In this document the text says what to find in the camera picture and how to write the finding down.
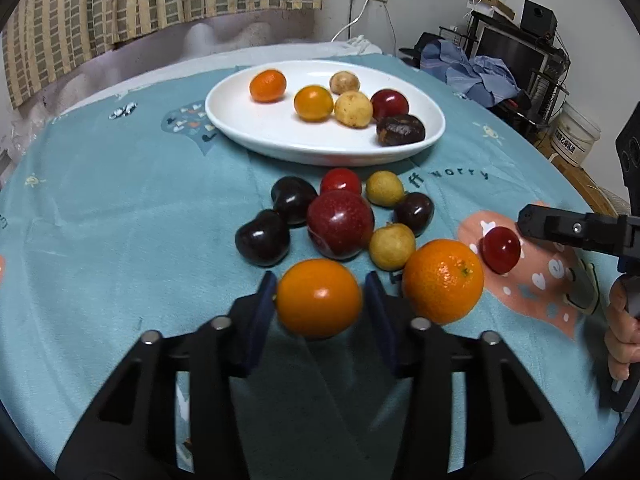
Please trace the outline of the person's right hand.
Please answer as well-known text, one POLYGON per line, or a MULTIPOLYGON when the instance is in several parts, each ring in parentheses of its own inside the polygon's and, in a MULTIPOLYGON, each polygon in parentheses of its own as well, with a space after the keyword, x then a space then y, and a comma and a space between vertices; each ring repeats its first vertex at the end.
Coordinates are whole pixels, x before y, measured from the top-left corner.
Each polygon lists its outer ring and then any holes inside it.
POLYGON ((604 343, 608 350, 608 370, 614 380, 629 378, 631 364, 639 362, 639 321, 627 310, 625 275, 620 276, 610 290, 610 303, 604 313, 608 329, 604 343))

